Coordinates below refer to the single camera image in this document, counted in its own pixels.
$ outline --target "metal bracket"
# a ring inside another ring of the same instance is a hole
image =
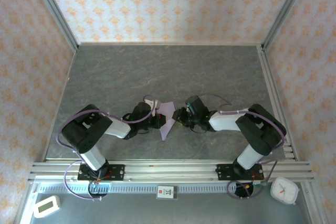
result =
[[[261,165],[255,164],[242,176],[237,175],[233,170],[233,164],[218,164],[215,172],[218,180],[264,180],[264,171]]]
[[[113,165],[109,164],[109,171],[111,171],[111,176],[104,178],[104,181],[123,181],[124,180],[124,165]],[[90,170],[86,164],[81,164],[78,172],[78,180],[96,180],[96,178],[90,175]]]

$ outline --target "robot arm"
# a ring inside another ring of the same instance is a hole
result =
[[[200,126],[205,131],[216,132],[222,130],[241,131],[249,145],[234,161],[235,173],[243,174],[251,169],[261,158],[281,142],[281,135],[272,125],[263,119],[251,114],[259,115],[272,122],[283,135],[286,129],[261,105],[254,104],[246,113],[209,111],[198,96],[185,101],[187,108],[176,110],[173,119],[185,127]]]
[[[108,173],[109,164],[100,153],[96,143],[104,134],[128,140],[136,136],[139,130],[159,129],[165,124],[166,118],[164,115],[156,114],[155,109],[151,116],[141,120],[151,112],[152,108],[151,101],[139,102],[132,113],[123,116],[123,121],[100,113],[84,114],[67,124],[61,133],[86,162],[92,175],[101,178]],[[79,113],[88,110],[98,110],[98,108],[90,104]],[[127,121],[135,120],[139,120],[139,122],[127,123]]]

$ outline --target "aluminum frame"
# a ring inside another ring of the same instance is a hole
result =
[[[72,161],[46,161],[34,163],[28,181],[61,182],[66,168]],[[189,159],[129,159],[109,161],[110,164],[124,164],[125,174],[122,183],[222,183],[215,172],[217,164],[232,164],[220,159],[189,160]],[[273,162],[262,165],[264,175],[268,176]],[[66,179],[77,180],[79,164],[74,164],[68,171]],[[311,182],[315,174],[309,162],[280,161],[276,165],[270,182],[277,177],[287,177],[293,182]]]
[[[65,18],[63,17],[62,12],[60,11],[57,3],[55,0],[44,0],[46,3],[50,13],[53,15],[57,25],[61,29],[62,33],[65,36],[65,39],[67,40],[69,46],[72,48],[72,50],[75,52],[75,50],[78,48],[77,41],[68,26],[68,23],[66,22]]]
[[[276,87],[275,82],[274,82],[274,78],[273,78],[271,68],[270,68],[270,65],[269,65],[269,62],[268,62],[268,59],[267,59],[267,55],[263,51],[262,46],[257,47],[257,50],[258,50],[258,55],[259,55],[261,68],[262,68],[262,71],[264,73],[268,94],[269,94],[269,97],[270,97],[270,100],[271,100],[271,105],[272,105],[272,108],[273,108],[274,116],[277,120],[279,120],[279,122],[281,122],[285,126],[285,128],[287,130],[286,139],[287,139],[287,142],[289,143],[290,147],[292,148],[293,159],[298,161],[298,160],[300,160],[299,159],[299,153],[298,153],[298,150],[295,146],[295,143],[292,140],[293,139],[292,134],[291,134],[290,128],[288,127],[288,124],[286,122],[286,117],[285,117],[285,114],[283,112],[281,102],[280,102],[280,98],[279,98],[279,92],[278,92],[277,87]]]
[[[54,118],[53,118],[53,123],[52,123],[52,127],[50,128],[50,131],[49,131],[49,134],[48,134],[48,138],[47,138],[47,141],[46,141],[46,145],[44,147],[44,150],[42,152],[42,155],[40,156],[40,159],[38,159],[37,161],[44,161],[46,160],[46,157],[47,157],[47,153],[48,153],[48,149],[49,149],[49,143],[50,143],[50,140],[51,140],[51,136],[53,134],[53,129],[54,129],[54,125],[55,125],[55,121],[56,121],[56,118],[57,118],[57,115],[58,115],[58,111],[59,111],[59,108],[61,106],[61,103],[62,103],[62,99],[63,99],[63,95],[64,95],[64,92],[65,92],[65,88],[68,84],[68,81],[70,80],[70,72],[71,72],[71,69],[72,69],[72,66],[74,65],[74,60],[75,60],[75,57],[76,57],[76,54],[77,54],[77,51],[78,49],[76,48],[76,50],[74,51],[73,55],[72,55],[72,59],[71,59],[71,62],[70,62],[70,66],[68,68],[68,72],[67,72],[67,77],[66,77],[66,81],[64,82],[63,84],[63,88],[62,88],[62,93],[61,93],[61,96],[60,96],[60,99],[58,101],[58,105],[57,105],[57,108],[56,108],[56,113],[54,115]]]
[[[289,11],[291,10],[292,6],[294,5],[296,0],[286,0],[285,3],[283,4],[278,17],[276,18],[275,22],[273,23],[271,29],[269,30],[265,41],[263,43],[263,49],[267,51],[269,48],[270,44],[274,40],[275,35],[277,34],[278,30],[280,29],[282,23],[286,19]]]

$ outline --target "purple cloth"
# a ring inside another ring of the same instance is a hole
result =
[[[160,108],[156,111],[158,114],[166,116],[166,124],[160,128],[162,141],[166,141],[167,135],[175,123],[175,120],[172,118],[174,111],[174,102],[161,103]]]

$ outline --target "metal base plate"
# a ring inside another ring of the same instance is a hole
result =
[[[81,173],[78,173],[78,180],[96,180],[89,174],[89,168],[86,166],[86,164],[81,164],[79,170]],[[109,170],[112,172],[112,175],[108,178],[104,178],[105,181],[123,181],[125,173],[124,165],[109,164]]]
[[[261,165],[255,164],[242,176],[233,171],[232,164],[218,164],[216,173],[218,180],[264,180],[264,171]]]

